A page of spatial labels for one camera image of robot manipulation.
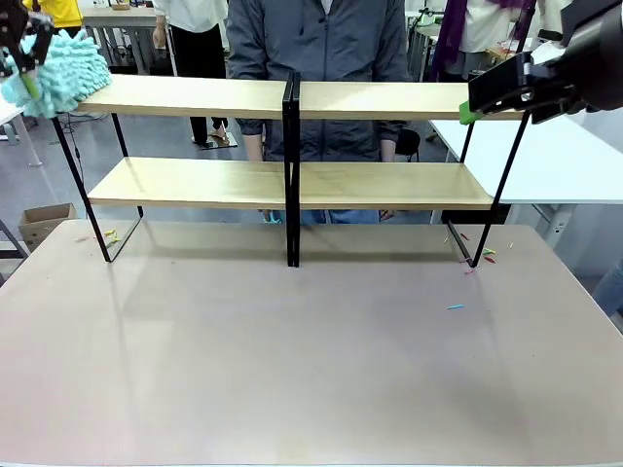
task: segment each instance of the brown box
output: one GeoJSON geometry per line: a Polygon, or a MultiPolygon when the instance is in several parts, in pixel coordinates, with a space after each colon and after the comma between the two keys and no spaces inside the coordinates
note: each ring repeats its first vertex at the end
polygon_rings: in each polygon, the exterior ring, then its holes
{"type": "Polygon", "coordinates": [[[34,251],[62,221],[76,219],[76,208],[69,202],[26,209],[21,214],[19,232],[30,251],[34,251]]]}

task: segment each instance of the black chair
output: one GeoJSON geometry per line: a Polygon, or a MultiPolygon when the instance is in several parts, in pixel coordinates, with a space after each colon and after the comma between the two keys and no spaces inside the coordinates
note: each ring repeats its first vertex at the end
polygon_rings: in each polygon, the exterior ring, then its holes
{"type": "Polygon", "coordinates": [[[398,135],[398,142],[396,143],[396,154],[407,156],[409,162],[411,162],[413,155],[415,155],[416,161],[419,162],[420,143],[421,138],[417,131],[410,128],[403,128],[398,135]]]}

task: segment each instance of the blue jeans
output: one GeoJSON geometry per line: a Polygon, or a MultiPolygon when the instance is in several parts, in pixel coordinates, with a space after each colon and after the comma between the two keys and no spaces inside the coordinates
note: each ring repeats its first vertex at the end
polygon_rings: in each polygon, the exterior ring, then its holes
{"type": "Polygon", "coordinates": [[[593,292],[593,299],[608,316],[623,308],[623,260],[600,281],[593,292]]]}
{"type": "MultiPolygon", "coordinates": [[[[301,211],[301,224],[379,224],[379,211],[332,209],[330,211],[301,211]]],[[[285,211],[273,211],[273,219],[285,222],[285,211]]]]}

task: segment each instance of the gray floor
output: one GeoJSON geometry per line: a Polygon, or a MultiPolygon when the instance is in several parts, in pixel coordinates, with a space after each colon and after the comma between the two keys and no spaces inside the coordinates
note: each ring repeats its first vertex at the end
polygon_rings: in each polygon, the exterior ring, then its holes
{"type": "MultiPolygon", "coordinates": [[[[87,191],[92,189],[122,157],[117,136],[110,116],[102,120],[76,123],[72,118],[73,136],[81,154],[87,191]]],[[[245,151],[237,124],[230,121],[230,131],[240,147],[201,151],[191,142],[188,119],[179,117],[120,116],[124,136],[131,156],[152,158],[191,158],[243,160],[245,151]]],[[[422,136],[421,160],[442,162],[446,149],[437,139],[432,144],[423,139],[432,132],[427,123],[414,123],[422,136]]],[[[21,145],[9,146],[0,142],[0,218],[21,238],[18,223],[24,209],[73,202],[80,217],[85,209],[71,177],[69,167],[50,121],[40,121],[29,130],[41,167],[29,167],[21,145]]],[[[69,134],[66,135],[73,149],[69,134]]],[[[125,208],[96,207],[95,213],[102,219],[132,219],[135,210],[125,208]]],[[[188,222],[259,223],[262,216],[257,211],[229,209],[149,208],[146,217],[152,220],[188,222]]],[[[429,212],[401,212],[391,223],[427,223],[429,212]]]]}

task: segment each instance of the purple scarf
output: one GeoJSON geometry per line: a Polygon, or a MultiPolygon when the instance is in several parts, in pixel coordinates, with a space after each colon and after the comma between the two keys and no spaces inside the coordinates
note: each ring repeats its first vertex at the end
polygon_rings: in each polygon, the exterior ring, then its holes
{"type": "MultiPolygon", "coordinates": [[[[499,5],[500,8],[521,8],[522,16],[515,29],[515,37],[528,31],[530,27],[527,21],[526,10],[530,4],[535,4],[535,0],[488,0],[499,5]]],[[[448,0],[444,20],[441,23],[439,32],[439,42],[435,49],[435,56],[432,59],[432,68],[428,81],[434,82],[439,78],[439,74],[446,68],[447,63],[454,63],[458,56],[458,47],[463,37],[465,28],[465,12],[467,11],[467,0],[448,0]]]]}

